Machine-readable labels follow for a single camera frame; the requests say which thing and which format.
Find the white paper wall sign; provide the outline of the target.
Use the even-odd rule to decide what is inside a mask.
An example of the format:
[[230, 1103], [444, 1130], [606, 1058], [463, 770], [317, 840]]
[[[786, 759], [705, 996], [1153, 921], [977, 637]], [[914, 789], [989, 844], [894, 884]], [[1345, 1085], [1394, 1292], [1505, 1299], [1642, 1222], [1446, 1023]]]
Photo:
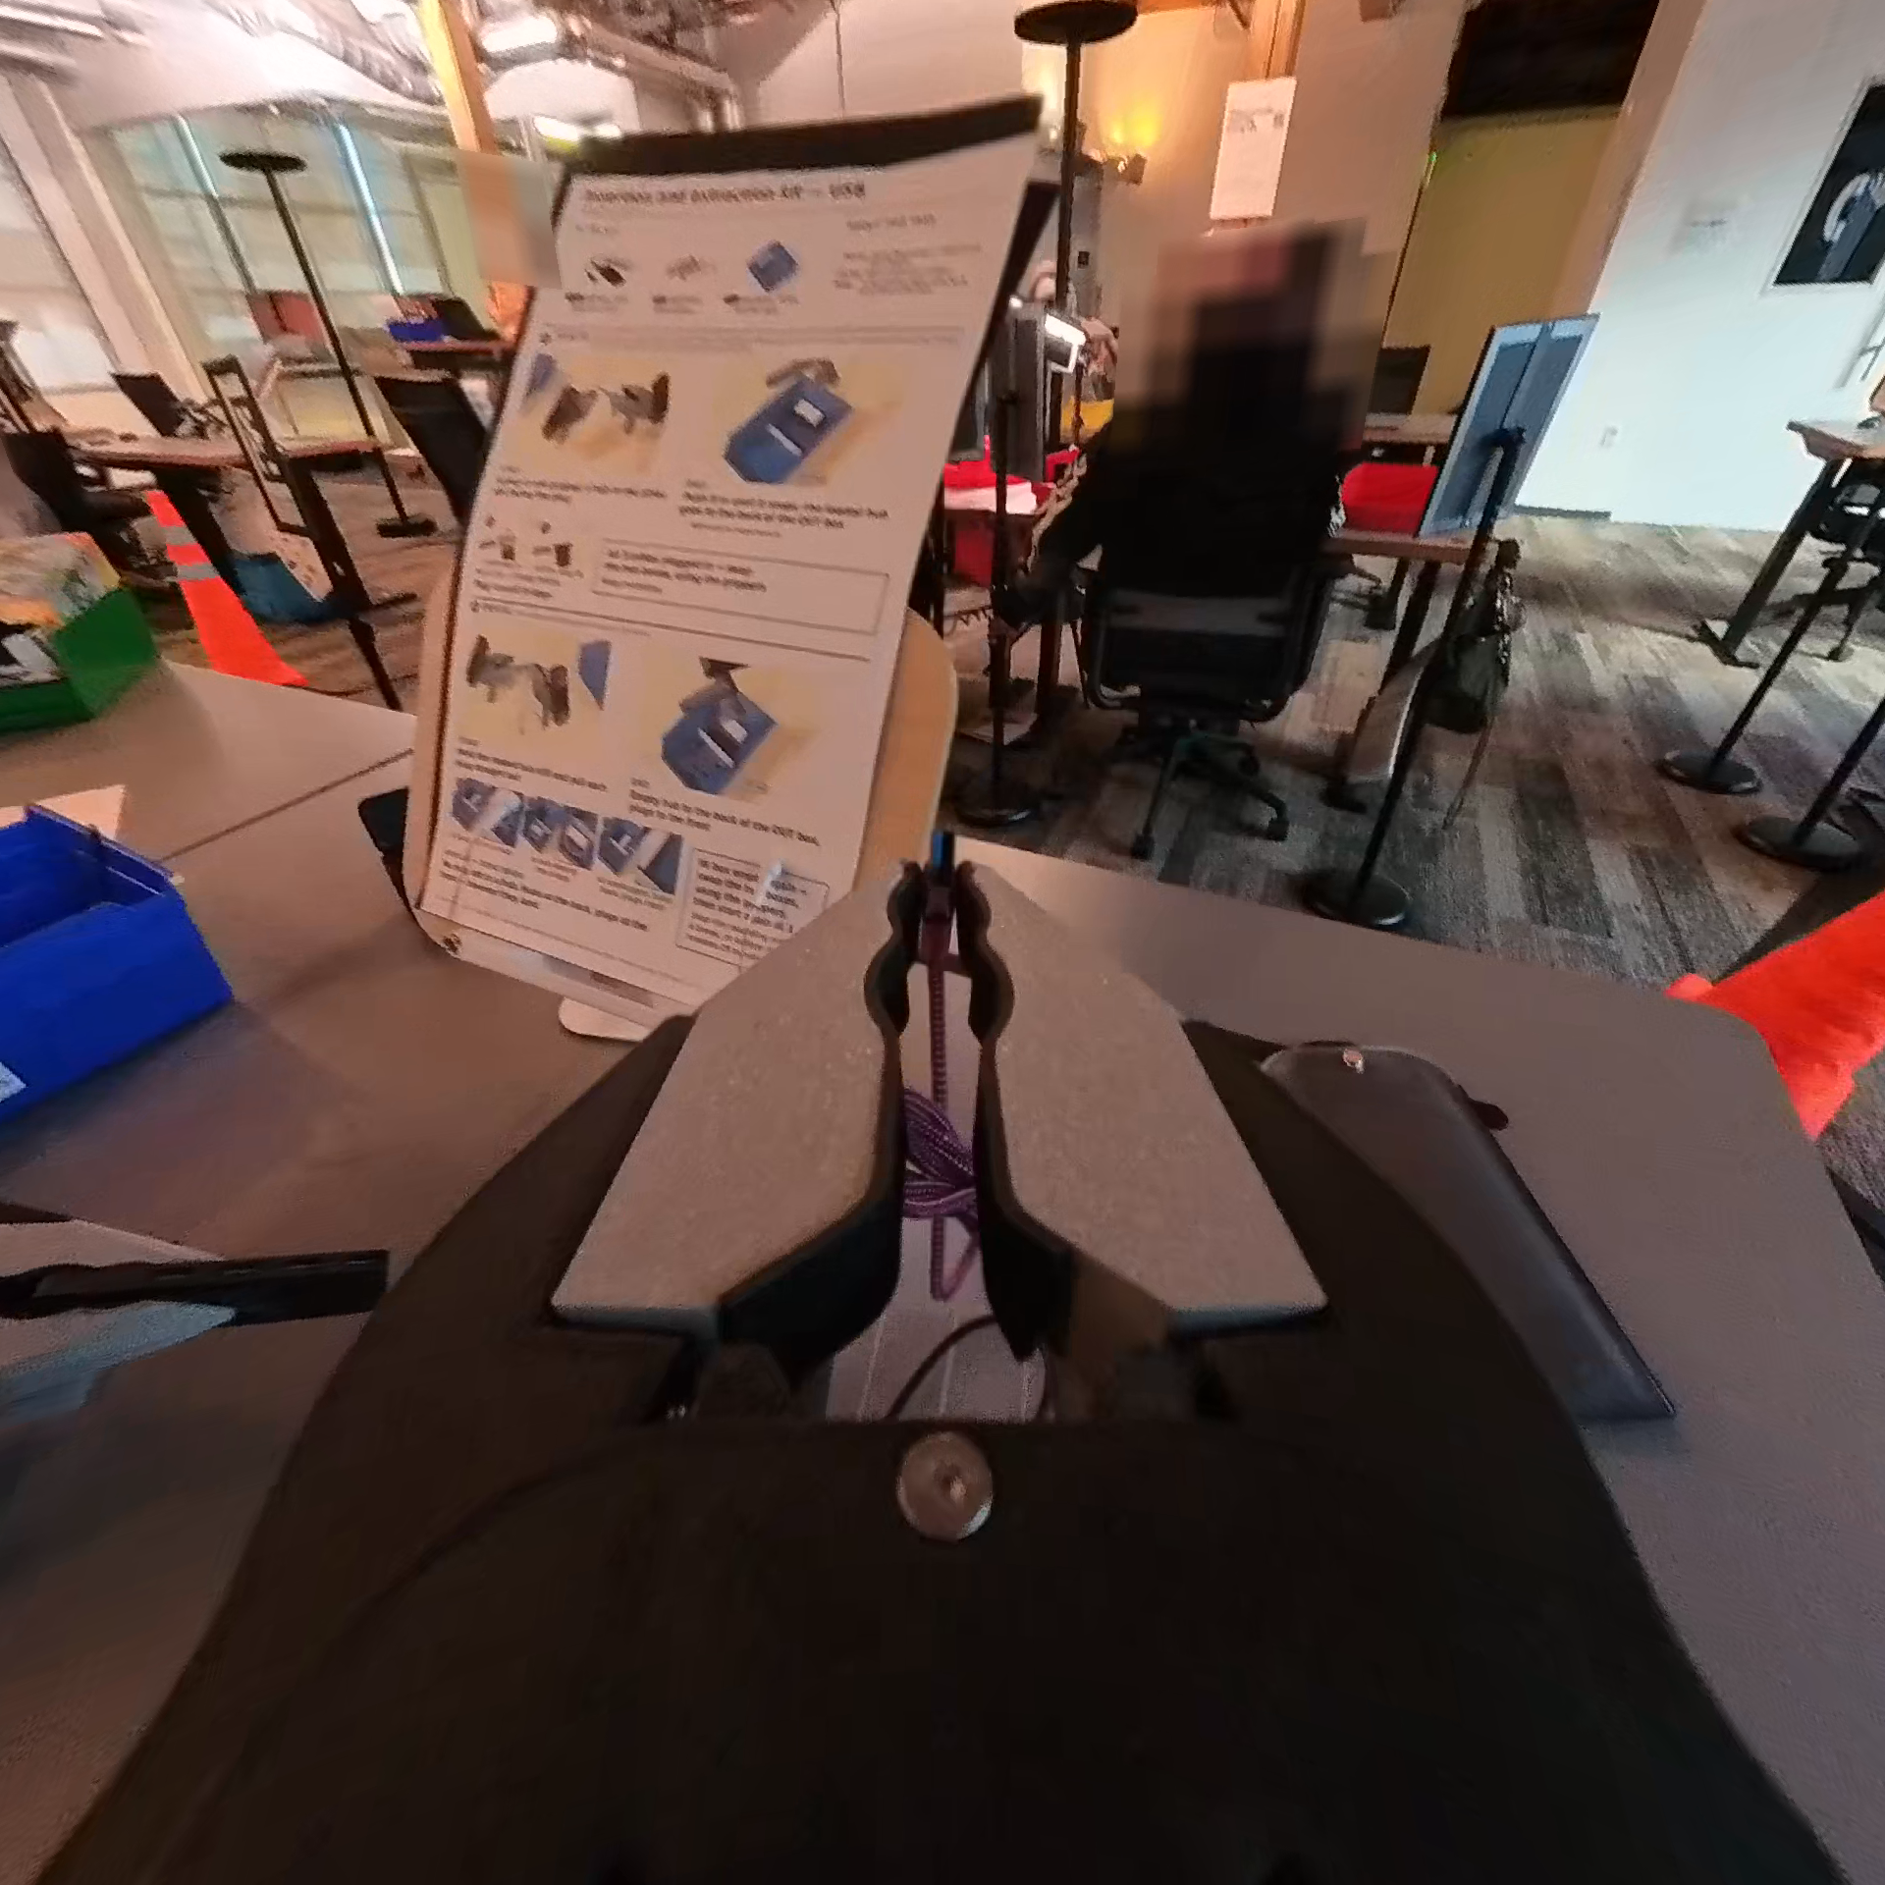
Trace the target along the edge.
[[1228, 85], [1210, 192], [1211, 224], [1267, 220], [1277, 211], [1294, 94], [1294, 75]]

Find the translucent plastic bin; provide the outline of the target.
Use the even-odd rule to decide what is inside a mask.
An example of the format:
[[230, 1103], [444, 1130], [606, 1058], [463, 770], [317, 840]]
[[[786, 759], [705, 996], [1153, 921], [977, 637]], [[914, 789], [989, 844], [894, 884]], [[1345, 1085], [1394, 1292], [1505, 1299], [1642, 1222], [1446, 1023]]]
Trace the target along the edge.
[[5, 1122], [230, 1000], [160, 864], [49, 807], [5, 825]]

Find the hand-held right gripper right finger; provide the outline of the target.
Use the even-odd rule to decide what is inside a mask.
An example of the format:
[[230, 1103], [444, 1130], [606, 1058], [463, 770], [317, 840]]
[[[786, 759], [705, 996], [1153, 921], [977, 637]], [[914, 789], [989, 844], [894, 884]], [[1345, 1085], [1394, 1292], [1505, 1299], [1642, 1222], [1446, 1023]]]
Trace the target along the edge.
[[1328, 1296], [1180, 1014], [982, 864], [958, 867], [986, 1299], [1008, 1344], [1129, 1354]]

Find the green plastic bin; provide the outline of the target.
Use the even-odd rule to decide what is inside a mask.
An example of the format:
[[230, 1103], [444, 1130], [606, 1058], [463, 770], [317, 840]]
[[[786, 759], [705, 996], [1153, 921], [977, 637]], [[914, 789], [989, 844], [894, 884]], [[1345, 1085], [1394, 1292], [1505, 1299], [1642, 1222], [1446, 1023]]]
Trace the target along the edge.
[[3, 734], [85, 723], [158, 662], [145, 615], [87, 534], [3, 540]]

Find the black office chair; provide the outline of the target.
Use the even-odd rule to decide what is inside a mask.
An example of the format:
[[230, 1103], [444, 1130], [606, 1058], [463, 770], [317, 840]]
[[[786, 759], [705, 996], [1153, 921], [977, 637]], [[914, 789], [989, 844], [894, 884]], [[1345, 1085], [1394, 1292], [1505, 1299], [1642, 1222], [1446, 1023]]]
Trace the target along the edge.
[[1289, 837], [1289, 802], [1244, 734], [1277, 720], [1313, 670], [1348, 466], [1345, 446], [1121, 459], [1081, 682], [1090, 705], [1131, 716], [1117, 753], [1157, 766], [1134, 860], [1152, 860], [1164, 796], [1186, 773], [1230, 791], [1248, 834]]

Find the orange traffic cone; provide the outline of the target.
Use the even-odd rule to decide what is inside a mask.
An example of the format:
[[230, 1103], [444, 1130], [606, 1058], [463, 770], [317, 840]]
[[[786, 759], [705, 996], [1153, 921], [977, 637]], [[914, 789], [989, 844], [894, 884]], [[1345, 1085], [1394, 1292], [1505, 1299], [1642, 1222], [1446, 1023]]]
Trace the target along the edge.
[[160, 486], [147, 486], [144, 502], [158, 524], [206, 663], [223, 674], [302, 690], [306, 674], [272, 645], [245, 600], [191, 534], [175, 502]]
[[1800, 1123], [1817, 1140], [1883, 1050], [1883, 895], [1721, 980], [1686, 973], [1664, 994], [1752, 1027]]

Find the printed instruction sheet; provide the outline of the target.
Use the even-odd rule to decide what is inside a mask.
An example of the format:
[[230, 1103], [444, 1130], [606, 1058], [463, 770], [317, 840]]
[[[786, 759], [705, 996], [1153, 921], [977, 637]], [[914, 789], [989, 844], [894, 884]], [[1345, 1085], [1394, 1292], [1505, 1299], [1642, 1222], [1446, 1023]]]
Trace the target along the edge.
[[425, 913], [705, 1000], [853, 889], [1038, 118], [569, 159], [453, 569]]

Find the blue panel on stand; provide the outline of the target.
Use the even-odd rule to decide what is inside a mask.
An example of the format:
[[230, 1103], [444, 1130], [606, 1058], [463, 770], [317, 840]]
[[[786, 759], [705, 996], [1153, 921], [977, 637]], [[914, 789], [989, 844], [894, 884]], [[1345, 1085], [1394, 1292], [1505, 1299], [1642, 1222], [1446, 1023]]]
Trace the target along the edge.
[[1342, 499], [1337, 545], [1407, 569], [1407, 587], [1382, 674], [1326, 784], [1332, 809], [1368, 809], [1373, 824], [1358, 861], [1309, 875], [1309, 913], [1373, 931], [1410, 918], [1407, 891], [1382, 871], [1384, 845], [1428, 734], [1471, 737], [1465, 782], [1477, 779], [1522, 625], [1520, 545], [1502, 527], [1594, 329], [1596, 316], [1577, 313], [1490, 332], [1441, 459], [1404, 469], [1423, 489], [1410, 530], [1363, 530], [1373, 507]]

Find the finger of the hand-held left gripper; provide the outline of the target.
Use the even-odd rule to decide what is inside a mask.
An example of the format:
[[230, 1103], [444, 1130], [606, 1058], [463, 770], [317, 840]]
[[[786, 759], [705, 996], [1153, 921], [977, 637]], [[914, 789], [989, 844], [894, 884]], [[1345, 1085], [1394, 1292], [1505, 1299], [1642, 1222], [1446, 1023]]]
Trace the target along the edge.
[[110, 1370], [230, 1323], [230, 1307], [104, 1307], [3, 1322], [3, 1426], [79, 1408]]
[[87, 1217], [3, 1222], [3, 1281], [213, 1281], [223, 1269], [205, 1252]]

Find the black wall poster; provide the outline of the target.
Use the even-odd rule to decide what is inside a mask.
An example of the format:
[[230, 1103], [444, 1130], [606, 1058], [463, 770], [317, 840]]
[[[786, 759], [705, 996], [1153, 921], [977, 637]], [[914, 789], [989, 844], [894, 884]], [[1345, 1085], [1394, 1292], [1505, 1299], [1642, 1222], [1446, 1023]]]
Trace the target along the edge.
[[1779, 288], [1871, 284], [1883, 263], [1883, 83], [1871, 83], [1828, 157], [1775, 270]]

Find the black floor lamp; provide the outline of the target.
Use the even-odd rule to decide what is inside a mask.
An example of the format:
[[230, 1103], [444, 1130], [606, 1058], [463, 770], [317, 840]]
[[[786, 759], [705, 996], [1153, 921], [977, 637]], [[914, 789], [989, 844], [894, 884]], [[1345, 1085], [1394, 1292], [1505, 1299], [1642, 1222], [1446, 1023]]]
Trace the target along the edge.
[[368, 435], [373, 446], [373, 458], [379, 466], [382, 485], [390, 505], [390, 511], [379, 517], [374, 524], [376, 534], [390, 540], [411, 540], [411, 538], [427, 538], [436, 535], [438, 527], [436, 521], [411, 511], [401, 496], [401, 486], [395, 480], [392, 462], [386, 454], [386, 443], [379, 439], [376, 430], [373, 428], [373, 419], [366, 406], [366, 397], [361, 393], [358, 374], [352, 368], [345, 345], [339, 332], [339, 322], [335, 319], [333, 305], [324, 292], [324, 282], [318, 279], [318, 270], [313, 266], [313, 258], [302, 240], [300, 226], [292, 211], [289, 192], [285, 177], [300, 175], [306, 170], [306, 162], [292, 153], [269, 150], [269, 147], [233, 147], [219, 155], [219, 162], [230, 168], [233, 172], [245, 172], [251, 177], [263, 178], [266, 195], [273, 204], [273, 212], [282, 233], [289, 242], [293, 254], [296, 266], [300, 270], [300, 279], [306, 284], [306, 294], [313, 305], [317, 321], [320, 325], [320, 333], [335, 357], [339, 368], [342, 386], [345, 397], [361, 423], [361, 433]]
[[1116, 39], [1140, 18], [1136, 1], [1042, 1], [1016, 14], [1014, 33], [1026, 45], [1055, 47], [1063, 56], [1057, 134], [1057, 205], [1053, 237], [1053, 311], [1073, 316], [1073, 217], [1081, 162], [1079, 77], [1089, 47]]

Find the white stand base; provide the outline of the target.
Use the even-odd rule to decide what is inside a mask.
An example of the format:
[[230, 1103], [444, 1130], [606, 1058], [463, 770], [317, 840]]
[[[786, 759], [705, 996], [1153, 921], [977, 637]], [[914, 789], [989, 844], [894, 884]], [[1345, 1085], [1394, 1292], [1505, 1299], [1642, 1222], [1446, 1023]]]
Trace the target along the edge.
[[676, 996], [573, 963], [556, 965], [556, 990], [561, 1030], [596, 1044], [640, 1044], [667, 1020], [690, 1019], [701, 1008], [694, 991]]

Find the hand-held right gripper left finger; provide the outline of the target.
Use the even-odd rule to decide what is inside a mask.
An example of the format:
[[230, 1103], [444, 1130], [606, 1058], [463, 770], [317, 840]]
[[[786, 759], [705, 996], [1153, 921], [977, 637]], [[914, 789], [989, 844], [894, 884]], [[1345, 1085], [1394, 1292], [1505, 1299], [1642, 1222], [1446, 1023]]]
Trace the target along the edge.
[[694, 1017], [551, 1290], [574, 1327], [754, 1347], [812, 1376], [876, 1323], [905, 1240], [907, 873]]

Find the red storage bin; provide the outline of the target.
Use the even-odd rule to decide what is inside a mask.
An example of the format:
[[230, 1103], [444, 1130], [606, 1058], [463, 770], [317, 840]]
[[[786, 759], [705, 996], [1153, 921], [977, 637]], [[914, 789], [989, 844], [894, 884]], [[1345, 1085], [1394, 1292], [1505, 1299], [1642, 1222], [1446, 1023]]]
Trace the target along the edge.
[[1416, 534], [1441, 477], [1436, 462], [1367, 459], [1342, 477], [1339, 530], [1350, 534]]

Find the black plastic usb hub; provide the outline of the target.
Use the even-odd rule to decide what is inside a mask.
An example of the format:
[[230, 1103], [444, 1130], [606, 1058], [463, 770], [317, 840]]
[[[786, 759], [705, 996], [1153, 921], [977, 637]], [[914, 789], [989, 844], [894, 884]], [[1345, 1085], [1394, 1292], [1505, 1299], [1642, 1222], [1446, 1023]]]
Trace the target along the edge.
[[239, 1325], [370, 1312], [386, 1295], [386, 1250], [257, 1259], [40, 1263], [3, 1281], [11, 1322], [136, 1303], [217, 1307]]

